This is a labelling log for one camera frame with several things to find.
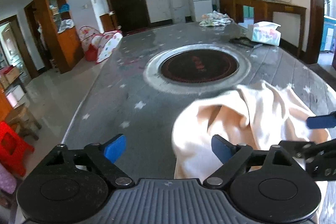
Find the cream white garment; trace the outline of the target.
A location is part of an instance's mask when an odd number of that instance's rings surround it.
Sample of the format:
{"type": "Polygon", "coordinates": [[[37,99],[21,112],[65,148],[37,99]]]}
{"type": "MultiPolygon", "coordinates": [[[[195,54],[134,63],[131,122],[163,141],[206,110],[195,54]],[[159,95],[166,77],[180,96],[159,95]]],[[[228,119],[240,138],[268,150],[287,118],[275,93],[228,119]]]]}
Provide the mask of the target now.
{"type": "Polygon", "coordinates": [[[175,180],[161,200],[163,220],[317,223],[328,181],[314,181],[304,161],[279,145],[333,140],[330,128],[307,127],[307,118],[315,116],[291,88],[278,90],[265,81],[194,101],[173,125],[175,180]],[[211,148],[214,135],[253,148],[249,169],[227,186],[203,185],[222,166],[211,148]]]}

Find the round black induction cooktop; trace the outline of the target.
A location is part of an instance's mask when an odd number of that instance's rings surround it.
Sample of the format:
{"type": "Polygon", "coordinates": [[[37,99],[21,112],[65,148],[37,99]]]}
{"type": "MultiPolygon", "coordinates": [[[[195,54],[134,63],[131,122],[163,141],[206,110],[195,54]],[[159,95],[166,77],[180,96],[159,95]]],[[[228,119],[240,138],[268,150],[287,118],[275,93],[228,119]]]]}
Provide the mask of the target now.
{"type": "Polygon", "coordinates": [[[248,58],[232,47],[191,44],[155,55],[146,64],[143,78],[157,91],[190,95],[235,86],[251,68],[248,58]]]}

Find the small wooden stool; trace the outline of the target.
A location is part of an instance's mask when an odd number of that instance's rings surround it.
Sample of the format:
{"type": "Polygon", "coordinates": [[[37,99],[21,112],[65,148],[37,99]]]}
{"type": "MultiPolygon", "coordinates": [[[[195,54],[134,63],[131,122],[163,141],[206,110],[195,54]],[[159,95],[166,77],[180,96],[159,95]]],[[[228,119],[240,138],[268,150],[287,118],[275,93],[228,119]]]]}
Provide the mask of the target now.
{"type": "Polygon", "coordinates": [[[25,104],[19,105],[7,114],[5,122],[21,137],[32,137],[34,140],[39,140],[38,135],[32,130],[32,126],[41,129],[42,125],[30,112],[25,104]]]}

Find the red plastic stool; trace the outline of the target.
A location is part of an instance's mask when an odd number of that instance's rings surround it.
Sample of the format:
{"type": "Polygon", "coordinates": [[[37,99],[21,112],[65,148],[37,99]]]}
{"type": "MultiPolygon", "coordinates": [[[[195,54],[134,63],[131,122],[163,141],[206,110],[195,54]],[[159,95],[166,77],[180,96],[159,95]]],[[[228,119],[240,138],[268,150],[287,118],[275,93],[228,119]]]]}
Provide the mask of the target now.
{"type": "Polygon", "coordinates": [[[1,164],[10,173],[24,177],[25,154],[34,151],[32,145],[26,143],[6,122],[1,121],[1,164]]]}

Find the polka dot play tent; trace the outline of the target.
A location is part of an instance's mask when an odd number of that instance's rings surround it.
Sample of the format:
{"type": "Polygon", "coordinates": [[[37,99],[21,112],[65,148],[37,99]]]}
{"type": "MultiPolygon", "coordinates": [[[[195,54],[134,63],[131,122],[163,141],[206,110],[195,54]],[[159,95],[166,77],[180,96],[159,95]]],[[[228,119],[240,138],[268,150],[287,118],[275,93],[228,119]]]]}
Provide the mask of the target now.
{"type": "Polygon", "coordinates": [[[108,31],[103,34],[93,27],[83,26],[79,38],[86,61],[99,64],[108,59],[123,38],[120,31],[108,31]]]}

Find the tissue pack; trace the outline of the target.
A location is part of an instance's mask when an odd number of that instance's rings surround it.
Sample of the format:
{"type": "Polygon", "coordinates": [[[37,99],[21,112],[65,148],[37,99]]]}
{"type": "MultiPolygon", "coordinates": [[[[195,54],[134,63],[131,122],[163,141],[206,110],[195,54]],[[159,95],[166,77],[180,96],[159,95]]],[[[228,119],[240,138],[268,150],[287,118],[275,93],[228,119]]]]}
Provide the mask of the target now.
{"type": "Polygon", "coordinates": [[[246,36],[252,42],[278,47],[281,39],[281,32],[277,30],[279,27],[280,25],[274,22],[249,24],[246,36]]]}

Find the wooden shelf cabinet left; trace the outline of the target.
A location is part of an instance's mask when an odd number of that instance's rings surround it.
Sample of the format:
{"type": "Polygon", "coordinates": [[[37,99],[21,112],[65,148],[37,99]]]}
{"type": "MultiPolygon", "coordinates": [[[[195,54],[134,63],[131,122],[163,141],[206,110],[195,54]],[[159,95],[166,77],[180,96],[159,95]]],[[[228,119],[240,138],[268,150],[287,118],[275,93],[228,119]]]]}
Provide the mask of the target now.
{"type": "Polygon", "coordinates": [[[34,0],[43,39],[60,73],[71,71],[84,57],[67,0],[34,0]]]}

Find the black remote on table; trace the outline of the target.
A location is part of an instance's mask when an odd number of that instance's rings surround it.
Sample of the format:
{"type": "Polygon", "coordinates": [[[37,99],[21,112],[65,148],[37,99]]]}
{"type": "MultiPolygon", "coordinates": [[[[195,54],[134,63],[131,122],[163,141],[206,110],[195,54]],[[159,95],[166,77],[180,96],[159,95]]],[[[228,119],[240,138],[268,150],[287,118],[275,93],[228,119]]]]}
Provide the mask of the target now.
{"type": "Polygon", "coordinates": [[[229,40],[230,43],[232,44],[237,44],[240,46],[245,46],[251,49],[255,49],[258,47],[261,47],[263,44],[262,43],[257,43],[257,42],[252,42],[250,39],[241,37],[241,38],[232,38],[229,40]]]}

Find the wooden console table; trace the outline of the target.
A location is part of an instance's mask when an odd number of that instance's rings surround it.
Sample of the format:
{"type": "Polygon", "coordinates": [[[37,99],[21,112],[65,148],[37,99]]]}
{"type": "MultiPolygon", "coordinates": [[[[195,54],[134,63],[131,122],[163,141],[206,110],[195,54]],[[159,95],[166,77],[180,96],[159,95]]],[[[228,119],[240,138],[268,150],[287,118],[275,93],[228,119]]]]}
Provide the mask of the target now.
{"type": "Polygon", "coordinates": [[[270,0],[232,0],[232,19],[238,21],[238,6],[249,6],[255,9],[255,20],[261,21],[273,21],[274,12],[282,12],[287,14],[296,14],[300,16],[299,25],[299,40],[298,47],[295,52],[296,57],[299,59],[302,46],[303,37],[305,33],[305,20],[306,20],[306,8],[292,5],[282,1],[270,1],[270,0]]]}

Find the crumpled patterned cloth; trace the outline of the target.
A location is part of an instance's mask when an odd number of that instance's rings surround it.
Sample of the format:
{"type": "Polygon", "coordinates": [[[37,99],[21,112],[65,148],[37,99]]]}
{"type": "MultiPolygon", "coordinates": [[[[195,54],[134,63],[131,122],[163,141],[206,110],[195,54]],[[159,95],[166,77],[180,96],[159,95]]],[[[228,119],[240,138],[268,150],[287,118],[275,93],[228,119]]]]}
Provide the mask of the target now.
{"type": "Polygon", "coordinates": [[[217,11],[202,15],[202,20],[199,23],[201,27],[218,27],[232,23],[233,20],[227,15],[217,11]]]}

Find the water dispenser with blue bottle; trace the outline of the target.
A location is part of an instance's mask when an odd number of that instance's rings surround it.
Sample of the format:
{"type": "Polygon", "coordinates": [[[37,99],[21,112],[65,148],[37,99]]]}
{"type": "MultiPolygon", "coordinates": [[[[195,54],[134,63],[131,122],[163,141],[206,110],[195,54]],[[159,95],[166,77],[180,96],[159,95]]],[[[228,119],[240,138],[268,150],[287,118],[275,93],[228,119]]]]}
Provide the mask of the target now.
{"type": "Polygon", "coordinates": [[[183,0],[169,0],[171,18],[174,24],[185,23],[185,6],[183,0]]]}

